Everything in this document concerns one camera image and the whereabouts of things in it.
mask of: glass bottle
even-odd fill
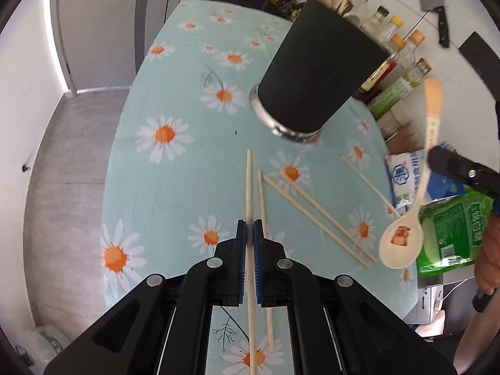
[[[393,84],[379,94],[369,105],[374,118],[378,120],[387,113],[398,101],[407,97],[415,87],[420,86],[423,77],[431,71],[425,59],[420,60],[399,77]]]
[[[420,32],[418,29],[412,32],[412,34],[408,37],[406,40],[407,46],[406,48],[401,51],[400,57],[401,57],[401,66],[404,69],[408,69],[409,67],[413,66],[413,64],[417,61],[417,58],[415,57],[415,49],[418,48],[418,46],[423,42],[423,40],[426,37],[422,32]]]
[[[398,64],[399,52],[406,47],[406,42],[403,41],[401,36],[395,34],[392,36],[391,41],[387,45],[387,49],[391,52],[391,55],[387,58],[379,68],[368,77],[367,81],[364,82],[359,88],[357,94],[354,98],[366,102],[366,96],[369,91],[373,89],[374,86],[379,84],[384,77],[386,77]]]
[[[352,22],[356,27],[359,27],[368,18],[368,3],[369,0],[352,0],[354,7],[348,11],[348,7],[344,10],[342,16],[349,22]]]
[[[393,15],[391,22],[382,29],[377,34],[378,41],[382,44],[384,48],[387,48],[392,36],[397,32],[399,28],[404,25],[404,21],[397,15]]]
[[[369,37],[376,39],[377,33],[380,30],[382,22],[389,15],[388,10],[384,7],[379,6],[377,8],[377,12],[374,13],[371,17],[369,17],[361,26],[359,27],[361,31],[367,34]]]

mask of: spoon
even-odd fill
[[[439,82],[434,79],[426,79],[423,85],[426,91],[426,156],[424,156],[417,194],[410,211],[394,220],[387,227],[378,246],[378,254],[382,263],[392,269],[401,269],[410,265],[417,259],[423,245],[419,211],[431,177],[431,170],[427,165],[427,153],[438,143],[441,107],[443,105],[443,95]]]

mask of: yellow bottle cap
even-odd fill
[[[412,41],[416,46],[419,46],[426,37],[418,29],[413,31],[409,36],[410,41]]]
[[[391,44],[396,46],[397,51],[399,52],[400,50],[404,49],[406,47],[406,42],[403,41],[402,37],[399,36],[398,34],[394,34],[391,37]]]
[[[404,25],[404,21],[401,19],[401,17],[398,17],[397,15],[393,15],[391,18],[391,21],[396,25],[396,27],[401,28]]]

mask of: plastic bag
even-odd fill
[[[421,276],[473,264],[492,206],[491,198],[466,187],[466,194],[423,211],[423,248],[417,258]]]
[[[53,325],[36,327],[19,335],[24,361],[35,375],[42,375],[48,363],[69,345],[69,339]]]

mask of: concrete floor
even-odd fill
[[[24,218],[24,270],[37,323],[71,339],[105,311],[101,202],[126,91],[62,102],[43,138]]]

